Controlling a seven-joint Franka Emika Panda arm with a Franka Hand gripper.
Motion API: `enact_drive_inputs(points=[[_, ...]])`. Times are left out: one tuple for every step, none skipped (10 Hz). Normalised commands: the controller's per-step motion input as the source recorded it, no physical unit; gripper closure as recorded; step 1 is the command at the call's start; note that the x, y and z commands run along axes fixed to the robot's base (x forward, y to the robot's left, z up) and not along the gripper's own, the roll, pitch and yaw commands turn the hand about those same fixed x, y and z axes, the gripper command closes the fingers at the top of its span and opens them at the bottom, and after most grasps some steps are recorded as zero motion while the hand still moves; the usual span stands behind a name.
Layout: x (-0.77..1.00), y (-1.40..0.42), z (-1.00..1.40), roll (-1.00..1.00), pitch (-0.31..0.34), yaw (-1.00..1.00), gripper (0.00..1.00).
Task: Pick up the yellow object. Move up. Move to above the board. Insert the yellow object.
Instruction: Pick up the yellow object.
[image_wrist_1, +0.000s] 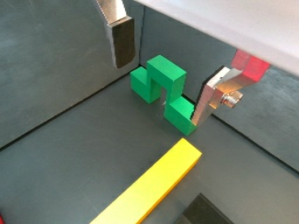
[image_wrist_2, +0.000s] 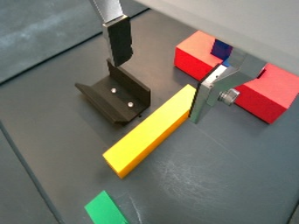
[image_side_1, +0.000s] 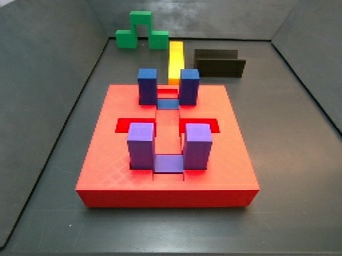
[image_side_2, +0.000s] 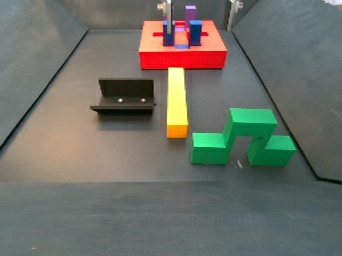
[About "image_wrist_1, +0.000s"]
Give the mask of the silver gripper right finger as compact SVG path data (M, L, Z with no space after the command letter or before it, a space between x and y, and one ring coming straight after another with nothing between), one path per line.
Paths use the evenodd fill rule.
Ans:
M239 90L253 83L240 70L221 66L203 85L191 115L192 124L200 126L220 105L233 108L243 97Z

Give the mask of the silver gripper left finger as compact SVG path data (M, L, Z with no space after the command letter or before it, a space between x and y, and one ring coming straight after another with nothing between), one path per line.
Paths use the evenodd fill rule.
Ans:
M107 25L113 64L121 68L136 56L135 20L127 15L123 0L95 0L95 3Z

